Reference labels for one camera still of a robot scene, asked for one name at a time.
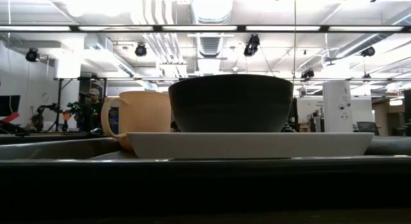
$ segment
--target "chair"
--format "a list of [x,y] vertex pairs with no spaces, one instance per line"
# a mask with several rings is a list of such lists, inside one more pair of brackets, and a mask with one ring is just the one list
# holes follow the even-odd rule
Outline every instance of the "chair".
[[372,132],[375,135],[380,135],[377,124],[375,122],[360,121],[357,122],[359,132]]

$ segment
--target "bowl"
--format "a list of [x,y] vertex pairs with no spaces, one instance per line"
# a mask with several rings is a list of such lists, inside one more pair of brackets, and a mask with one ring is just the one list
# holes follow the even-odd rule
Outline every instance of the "bowl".
[[201,76],[168,89],[182,132],[280,132],[288,119],[293,84],[274,76]]

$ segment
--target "rectangular plate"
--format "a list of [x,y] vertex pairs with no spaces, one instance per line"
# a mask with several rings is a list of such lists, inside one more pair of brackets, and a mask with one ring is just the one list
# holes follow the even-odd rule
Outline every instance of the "rectangular plate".
[[365,153],[372,133],[128,133],[144,159],[350,157]]

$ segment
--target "man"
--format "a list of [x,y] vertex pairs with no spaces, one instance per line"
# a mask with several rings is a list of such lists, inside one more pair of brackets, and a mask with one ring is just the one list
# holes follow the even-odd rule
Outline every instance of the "man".
[[92,108],[92,120],[93,125],[95,128],[101,128],[101,108],[103,107],[103,103],[98,99],[100,96],[100,92],[98,89],[90,89],[89,91],[90,96],[90,106]]

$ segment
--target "cap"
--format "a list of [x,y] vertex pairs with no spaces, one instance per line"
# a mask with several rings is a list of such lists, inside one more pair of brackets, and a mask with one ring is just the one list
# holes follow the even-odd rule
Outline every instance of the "cap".
[[100,95],[100,92],[98,91],[98,89],[90,89],[89,94]]

